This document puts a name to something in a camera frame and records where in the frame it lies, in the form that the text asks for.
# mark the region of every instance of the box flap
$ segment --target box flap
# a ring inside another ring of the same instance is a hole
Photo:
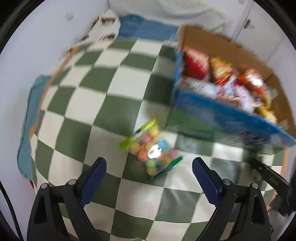
[[[219,56],[221,59],[232,63],[237,69],[243,65],[256,69],[264,79],[267,79],[272,70],[252,52],[245,50],[228,38],[203,30],[196,25],[184,25],[180,28],[180,45],[211,56]]]

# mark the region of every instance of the colorful candy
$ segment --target colorful candy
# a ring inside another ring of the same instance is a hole
[[[171,150],[166,140],[160,139],[160,130],[155,119],[147,122],[132,136],[120,143],[123,149],[137,156],[145,164],[150,176],[157,176],[171,169],[169,164],[181,160],[178,152]]]

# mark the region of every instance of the red snack bag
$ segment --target red snack bag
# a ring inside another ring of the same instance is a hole
[[[270,107],[271,99],[268,87],[263,82],[262,76],[254,69],[247,69],[245,73],[237,79],[255,96],[257,95],[266,107]]]
[[[184,48],[184,75],[198,80],[209,81],[209,56],[191,48]]]
[[[214,82],[219,86],[224,86],[231,75],[236,75],[236,69],[232,64],[222,61],[219,57],[211,57],[210,65]]]

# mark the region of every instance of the black cable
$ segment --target black cable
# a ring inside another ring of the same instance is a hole
[[[5,200],[7,202],[8,207],[9,207],[9,210],[10,210],[13,222],[15,224],[15,228],[17,230],[17,234],[19,236],[19,239],[20,239],[20,241],[24,241],[24,238],[22,237],[22,232],[20,231],[20,227],[19,227],[19,224],[18,224],[18,221],[17,221],[17,217],[15,215],[15,211],[13,209],[11,201],[10,201],[10,199],[9,199],[9,197],[8,197],[8,195],[7,195],[7,193],[6,193],[5,189],[4,189],[4,186],[2,185],[1,181],[0,181],[0,190],[1,190]]]

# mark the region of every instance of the blue gripper pad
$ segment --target blue gripper pad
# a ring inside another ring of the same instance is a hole
[[[91,202],[91,199],[94,196],[99,183],[102,181],[106,170],[106,160],[104,158],[101,158],[99,164],[97,164],[96,168],[93,170],[93,172],[85,182],[83,188],[81,189],[80,205],[82,207]]]
[[[210,172],[212,170],[208,168],[200,157],[197,157],[192,162],[192,171],[209,203],[218,207],[220,204],[219,190],[210,177]]]

